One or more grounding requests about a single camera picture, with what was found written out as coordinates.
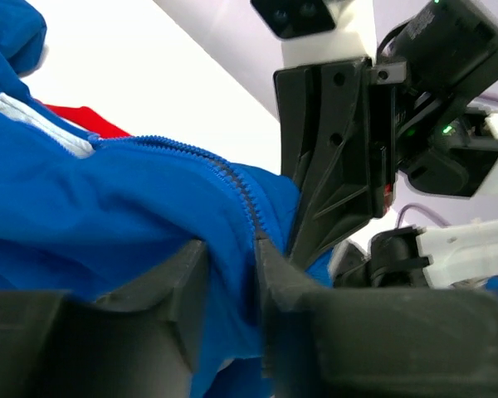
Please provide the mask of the blue white red jacket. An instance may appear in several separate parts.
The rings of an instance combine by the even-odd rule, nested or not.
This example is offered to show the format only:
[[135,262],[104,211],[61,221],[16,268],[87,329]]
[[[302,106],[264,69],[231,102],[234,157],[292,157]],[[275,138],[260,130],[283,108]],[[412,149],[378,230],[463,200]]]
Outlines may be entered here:
[[169,138],[111,138],[55,114],[20,80],[45,36],[32,5],[0,1],[0,291],[94,303],[200,240],[207,295],[186,397],[278,397],[263,374],[256,243],[284,257],[299,188]]

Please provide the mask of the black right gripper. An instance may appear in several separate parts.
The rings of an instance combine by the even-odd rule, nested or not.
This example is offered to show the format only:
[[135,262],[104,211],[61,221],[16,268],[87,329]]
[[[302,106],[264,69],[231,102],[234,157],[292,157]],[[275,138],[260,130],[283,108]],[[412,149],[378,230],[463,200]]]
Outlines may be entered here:
[[360,57],[274,74],[281,173],[300,189],[286,253],[302,269],[393,204],[411,74],[403,58],[371,66]]

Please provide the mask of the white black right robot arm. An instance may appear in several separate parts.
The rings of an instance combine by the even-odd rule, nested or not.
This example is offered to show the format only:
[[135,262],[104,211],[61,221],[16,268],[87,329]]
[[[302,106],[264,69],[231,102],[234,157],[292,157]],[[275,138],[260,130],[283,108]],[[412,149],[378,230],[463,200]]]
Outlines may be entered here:
[[471,101],[498,80],[498,21],[478,1],[431,1],[375,57],[274,75],[281,171],[300,189],[287,248],[302,268],[382,217],[398,172],[427,194],[472,197],[498,138]]

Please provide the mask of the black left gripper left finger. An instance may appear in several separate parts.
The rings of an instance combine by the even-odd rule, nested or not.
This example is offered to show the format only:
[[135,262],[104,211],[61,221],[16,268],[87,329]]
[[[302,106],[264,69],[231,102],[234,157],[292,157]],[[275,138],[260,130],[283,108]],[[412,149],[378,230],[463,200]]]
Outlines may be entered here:
[[188,396],[207,281],[207,247],[192,240],[94,303],[0,291],[0,397]]

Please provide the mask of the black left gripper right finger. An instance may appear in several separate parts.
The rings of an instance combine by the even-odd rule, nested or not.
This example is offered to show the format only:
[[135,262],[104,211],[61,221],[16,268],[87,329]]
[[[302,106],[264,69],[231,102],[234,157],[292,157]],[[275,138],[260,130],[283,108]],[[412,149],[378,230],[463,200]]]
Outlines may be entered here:
[[256,243],[263,374],[278,397],[498,397],[498,299],[330,289]]

